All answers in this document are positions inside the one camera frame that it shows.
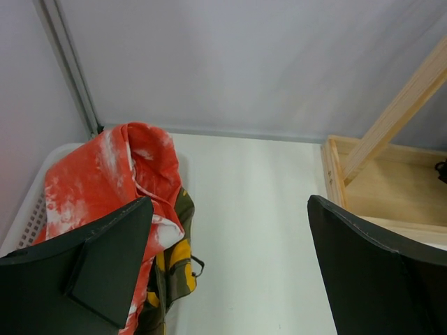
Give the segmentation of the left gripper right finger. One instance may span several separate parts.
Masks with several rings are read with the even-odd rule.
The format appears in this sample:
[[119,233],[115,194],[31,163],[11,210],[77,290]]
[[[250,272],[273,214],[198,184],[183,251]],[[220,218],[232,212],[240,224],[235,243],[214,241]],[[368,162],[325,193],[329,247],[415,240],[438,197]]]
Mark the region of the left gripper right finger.
[[309,225],[338,334],[445,334],[446,251],[313,195]]

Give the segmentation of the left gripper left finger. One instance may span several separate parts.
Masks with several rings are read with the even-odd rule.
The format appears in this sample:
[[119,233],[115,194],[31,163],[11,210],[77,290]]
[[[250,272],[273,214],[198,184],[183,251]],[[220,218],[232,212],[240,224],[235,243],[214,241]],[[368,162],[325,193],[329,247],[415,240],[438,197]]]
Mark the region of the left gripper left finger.
[[153,214],[139,198],[1,258],[2,334],[117,334],[126,325]]

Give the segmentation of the camouflage trousers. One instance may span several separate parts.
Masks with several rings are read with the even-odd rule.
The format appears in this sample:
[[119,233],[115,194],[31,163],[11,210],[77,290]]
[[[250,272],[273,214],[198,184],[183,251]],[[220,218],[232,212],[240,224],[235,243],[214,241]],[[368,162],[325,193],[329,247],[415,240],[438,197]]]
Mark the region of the camouflage trousers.
[[184,298],[196,289],[197,278],[202,274],[205,263],[192,255],[191,226],[195,205],[184,188],[177,196],[175,213],[185,236],[154,259],[136,334],[186,333]]

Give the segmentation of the red white trousers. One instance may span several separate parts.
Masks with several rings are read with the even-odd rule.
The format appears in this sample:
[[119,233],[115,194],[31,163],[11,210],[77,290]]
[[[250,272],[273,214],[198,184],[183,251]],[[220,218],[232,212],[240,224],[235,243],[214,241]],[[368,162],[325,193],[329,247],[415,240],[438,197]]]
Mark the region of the red white trousers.
[[179,242],[185,231],[174,206],[182,186],[171,136],[161,128],[128,123],[103,131],[46,173],[47,223],[37,244],[91,223],[142,196],[154,208],[151,230],[125,327],[133,334],[147,296],[156,255]]

